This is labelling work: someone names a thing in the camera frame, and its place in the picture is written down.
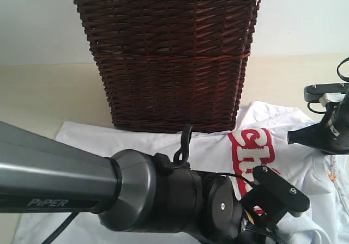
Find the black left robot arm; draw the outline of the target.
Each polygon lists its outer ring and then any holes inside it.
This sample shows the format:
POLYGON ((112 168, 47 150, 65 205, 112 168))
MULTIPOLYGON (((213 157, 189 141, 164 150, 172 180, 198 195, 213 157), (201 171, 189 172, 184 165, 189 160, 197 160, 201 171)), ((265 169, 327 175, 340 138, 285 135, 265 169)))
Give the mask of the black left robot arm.
POLYGON ((82 212, 113 231, 184 232, 202 243, 280 242, 273 214, 254 207, 268 197, 261 185, 237 200, 229 174, 188 163, 191 125, 173 158, 123 150, 100 157, 1 123, 1 212, 68 213, 45 239, 51 243, 82 212))

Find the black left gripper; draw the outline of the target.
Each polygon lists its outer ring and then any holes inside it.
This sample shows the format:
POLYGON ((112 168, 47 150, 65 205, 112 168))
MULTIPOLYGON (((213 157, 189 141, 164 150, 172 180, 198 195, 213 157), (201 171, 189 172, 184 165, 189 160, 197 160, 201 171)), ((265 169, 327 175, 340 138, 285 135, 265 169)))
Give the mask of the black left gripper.
POLYGON ((231 224, 235 227, 236 235, 231 243, 278 243, 275 230, 268 229, 263 223, 266 214, 252 216, 232 216, 231 224))

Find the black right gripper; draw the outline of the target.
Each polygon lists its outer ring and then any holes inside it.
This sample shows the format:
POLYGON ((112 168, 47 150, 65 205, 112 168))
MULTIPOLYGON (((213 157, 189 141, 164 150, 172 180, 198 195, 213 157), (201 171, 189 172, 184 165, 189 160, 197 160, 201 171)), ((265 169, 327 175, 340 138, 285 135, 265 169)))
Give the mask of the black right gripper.
POLYGON ((301 144, 336 154, 348 154, 348 90, 346 94, 325 93, 320 104, 326 108, 321 123, 287 132, 288 144, 301 144))

